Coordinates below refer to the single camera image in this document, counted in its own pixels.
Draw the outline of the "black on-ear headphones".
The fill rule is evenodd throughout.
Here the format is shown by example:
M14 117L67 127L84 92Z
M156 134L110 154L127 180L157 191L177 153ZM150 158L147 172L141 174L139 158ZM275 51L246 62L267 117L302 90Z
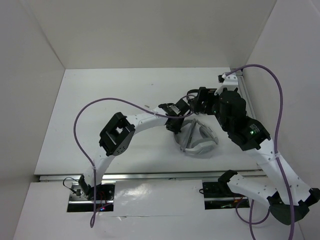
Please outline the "black on-ear headphones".
M189 104L190 110L194 113L198 113L201 102L199 95L199 89L191 89L187 92L187 103Z

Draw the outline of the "white over-ear headphones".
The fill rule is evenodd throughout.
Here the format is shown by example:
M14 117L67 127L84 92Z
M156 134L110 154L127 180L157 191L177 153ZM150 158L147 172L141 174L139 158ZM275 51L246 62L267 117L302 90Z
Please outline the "white over-ear headphones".
M209 159L219 145L218 135L196 118L184 120L180 132L173 133L178 151L195 159Z

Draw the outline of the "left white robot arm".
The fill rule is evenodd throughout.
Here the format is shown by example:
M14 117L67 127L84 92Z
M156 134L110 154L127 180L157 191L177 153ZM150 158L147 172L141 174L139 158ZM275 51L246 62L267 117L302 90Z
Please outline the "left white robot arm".
M165 126L168 131L178 133L185 117L191 115L187 102L180 99L177 103L162 103L153 110L147 110L125 100L127 103L143 111L140 114L126 116L115 113L99 134L99 149L89 162L91 167L80 179L80 192L88 200L97 197L103 175L116 156L123 154L129 147L134 135L159 126Z

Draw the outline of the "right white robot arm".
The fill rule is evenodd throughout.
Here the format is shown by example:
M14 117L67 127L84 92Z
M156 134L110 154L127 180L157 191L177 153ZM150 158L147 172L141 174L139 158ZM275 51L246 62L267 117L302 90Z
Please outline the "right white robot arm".
M265 205L287 226L303 219L309 207L320 200L320 190L311 188L298 177L276 152L274 141L262 123L247 115L246 101L236 89L225 88L217 94L214 88L200 87L188 103L196 114L214 115L228 138L253 158L272 182L272 185L263 185L228 170L218 178L220 194L247 196Z

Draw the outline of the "aluminium rail right side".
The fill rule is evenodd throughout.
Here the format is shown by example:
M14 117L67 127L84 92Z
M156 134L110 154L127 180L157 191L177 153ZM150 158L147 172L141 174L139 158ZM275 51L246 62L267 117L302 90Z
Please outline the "aluminium rail right side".
M237 77L238 80L238 93L240 96L245 100L246 102L246 112L247 115L253 119L256 119L256 115L254 113L254 109L251 103L251 99L249 96L249 92L247 90L247 87L245 85L245 79L242 74L242 72L239 70L235 73L233 73ZM241 151L241 149L236 146L235 144L232 144L232 146L229 147L229 153L235 154L238 157L240 157L240 162L244 164L244 166L240 166L238 170L247 170L247 171L260 171L261 167L258 166L258 164L252 159L249 158L249 156Z

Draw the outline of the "aluminium rail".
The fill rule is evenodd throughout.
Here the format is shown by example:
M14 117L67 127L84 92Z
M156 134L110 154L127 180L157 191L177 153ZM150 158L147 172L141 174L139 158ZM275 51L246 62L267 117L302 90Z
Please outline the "aluminium rail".
M244 177L266 177L261 170L238 170ZM153 173L106 173L103 181L122 181L122 180L172 180L172 179L213 179L219 178L224 171L192 171L192 172L153 172ZM41 175L40 182L60 182L67 177L78 180L81 175Z
M235 73L233 73L237 77L238 80L238 93L240 96L245 100L246 102L246 112L247 115L253 119L256 119L256 115L254 113L254 109L251 103L251 99L249 96L249 92L247 90L247 87L245 85L245 79L242 74L242 72L239 70ZM241 149L236 146L235 144L232 144L232 146L229 147L229 153L235 154L238 157L240 157L240 162L244 164L244 166L240 166L238 170L247 170L247 171L260 171L261 167L258 166L258 164L252 159L249 158L249 156L241 151Z

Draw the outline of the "aluminium rail front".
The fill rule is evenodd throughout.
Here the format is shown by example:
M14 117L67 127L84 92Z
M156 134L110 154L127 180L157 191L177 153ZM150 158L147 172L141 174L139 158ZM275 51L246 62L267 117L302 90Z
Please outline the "aluminium rail front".
M244 177L266 177L261 170L238 170ZM122 181L122 180L172 180L172 179L213 179L219 178L224 171L192 171L192 172L153 172L153 173L106 173L103 181ZM67 177L78 180L81 175L41 175L40 182L60 182Z

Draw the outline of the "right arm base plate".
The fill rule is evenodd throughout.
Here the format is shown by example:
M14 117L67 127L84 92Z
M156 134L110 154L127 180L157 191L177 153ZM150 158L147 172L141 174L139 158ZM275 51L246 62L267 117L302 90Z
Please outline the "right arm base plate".
M203 182L199 193L204 197L205 210L235 209L237 204L239 208L249 208L249 200L246 196L229 191L223 191L219 183Z

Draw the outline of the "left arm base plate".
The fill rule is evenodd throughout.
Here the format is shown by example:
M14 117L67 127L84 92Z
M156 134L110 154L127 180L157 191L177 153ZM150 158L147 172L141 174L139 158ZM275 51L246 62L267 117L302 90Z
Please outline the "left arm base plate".
M69 190L68 213L93 212L94 202L98 212L112 212L114 210L115 183L107 182L97 186L96 201L92 195L86 195L78 181L73 177L66 177L62 185Z

